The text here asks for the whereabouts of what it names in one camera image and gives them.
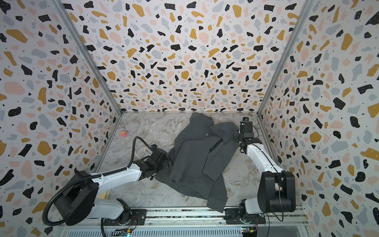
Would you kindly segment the dark grey jacket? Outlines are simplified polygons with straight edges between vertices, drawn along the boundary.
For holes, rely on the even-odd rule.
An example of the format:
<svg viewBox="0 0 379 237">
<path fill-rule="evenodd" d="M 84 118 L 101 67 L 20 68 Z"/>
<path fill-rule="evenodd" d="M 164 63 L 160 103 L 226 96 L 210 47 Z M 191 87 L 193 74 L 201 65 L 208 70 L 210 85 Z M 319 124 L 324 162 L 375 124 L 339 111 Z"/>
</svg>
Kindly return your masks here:
<svg viewBox="0 0 379 237">
<path fill-rule="evenodd" d="M 233 122 L 215 123 L 193 113 L 169 151 L 172 165 L 156 180 L 186 196 L 205 199 L 207 207 L 223 212 L 228 200 L 223 172 L 239 147 L 237 131 Z"/>
</svg>

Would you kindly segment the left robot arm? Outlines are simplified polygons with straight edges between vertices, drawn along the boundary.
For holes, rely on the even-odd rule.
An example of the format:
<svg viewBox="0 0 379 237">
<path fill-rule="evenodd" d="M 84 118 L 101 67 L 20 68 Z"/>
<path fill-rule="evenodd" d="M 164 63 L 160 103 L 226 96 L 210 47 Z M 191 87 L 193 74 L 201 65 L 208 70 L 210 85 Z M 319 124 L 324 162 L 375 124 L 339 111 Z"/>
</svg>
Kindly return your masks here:
<svg viewBox="0 0 379 237">
<path fill-rule="evenodd" d="M 101 218 L 125 225 L 132 220 L 132 210 L 126 202 L 101 199 L 99 195 L 124 185 L 146 178 L 153 179 L 159 171 L 171 166 L 168 153 L 155 148 L 151 155 L 104 173 L 76 173 L 52 199 L 62 217 L 62 223 L 73 226 L 88 218 Z"/>
</svg>

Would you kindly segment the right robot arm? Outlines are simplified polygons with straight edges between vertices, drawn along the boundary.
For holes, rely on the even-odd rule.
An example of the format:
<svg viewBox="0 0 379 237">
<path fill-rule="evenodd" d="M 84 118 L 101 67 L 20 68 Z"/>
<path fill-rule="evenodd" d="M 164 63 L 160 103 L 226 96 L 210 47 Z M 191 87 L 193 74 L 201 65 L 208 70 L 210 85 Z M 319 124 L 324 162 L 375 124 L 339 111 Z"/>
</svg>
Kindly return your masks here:
<svg viewBox="0 0 379 237">
<path fill-rule="evenodd" d="M 251 223 L 259 215 L 266 213 L 287 213 L 296 209 L 295 177 L 285 171 L 266 152 L 264 145 L 255 135 L 253 123 L 244 117 L 240 129 L 234 138 L 240 147 L 240 152 L 253 161 L 261 174 L 257 196 L 243 199 L 239 204 L 239 217 L 243 223 Z"/>
</svg>

